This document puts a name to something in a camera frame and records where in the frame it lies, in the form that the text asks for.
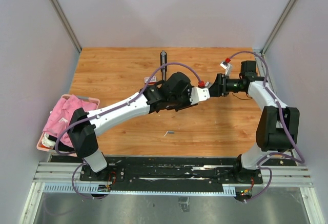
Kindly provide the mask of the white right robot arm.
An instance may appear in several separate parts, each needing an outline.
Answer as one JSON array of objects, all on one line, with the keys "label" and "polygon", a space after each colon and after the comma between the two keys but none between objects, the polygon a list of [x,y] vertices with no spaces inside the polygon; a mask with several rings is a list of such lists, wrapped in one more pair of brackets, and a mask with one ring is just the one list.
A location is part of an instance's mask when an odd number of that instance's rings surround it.
[{"label": "white right robot arm", "polygon": [[216,76],[209,88],[210,96],[222,97],[244,92],[262,111],[255,144],[246,153],[238,156],[238,166],[232,170],[233,179],[243,183],[250,178],[250,170],[258,169],[272,156],[291,158],[286,151],[292,150],[297,143],[300,112],[276,97],[267,80],[258,76],[255,61],[241,63],[238,79],[230,78],[230,61],[227,58],[220,64],[225,73]]}]

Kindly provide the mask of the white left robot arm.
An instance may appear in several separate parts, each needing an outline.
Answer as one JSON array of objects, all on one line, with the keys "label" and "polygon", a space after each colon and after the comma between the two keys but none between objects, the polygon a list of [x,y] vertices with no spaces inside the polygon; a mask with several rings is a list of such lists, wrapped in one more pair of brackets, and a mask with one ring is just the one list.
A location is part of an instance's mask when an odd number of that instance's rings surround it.
[{"label": "white left robot arm", "polygon": [[89,165],[92,175],[100,181],[109,177],[110,168],[101,152],[97,137],[112,127],[130,119],[159,112],[181,110],[193,106],[191,97],[195,90],[190,79],[181,72],[167,80],[145,85],[139,92],[113,105],[84,112],[74,111],[68,135],[78,158]]}]

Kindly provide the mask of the black stapler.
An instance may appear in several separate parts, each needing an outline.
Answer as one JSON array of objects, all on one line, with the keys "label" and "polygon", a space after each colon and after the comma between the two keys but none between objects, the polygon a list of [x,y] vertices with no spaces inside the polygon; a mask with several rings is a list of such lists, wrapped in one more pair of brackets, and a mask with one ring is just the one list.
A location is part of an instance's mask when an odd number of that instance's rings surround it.
[{"label": "black stapler", "polygon": [[165,50],[162,50],[160,53],[160,66],[161,66],[161,77],[162,80],[167,80],[167,53]]}]

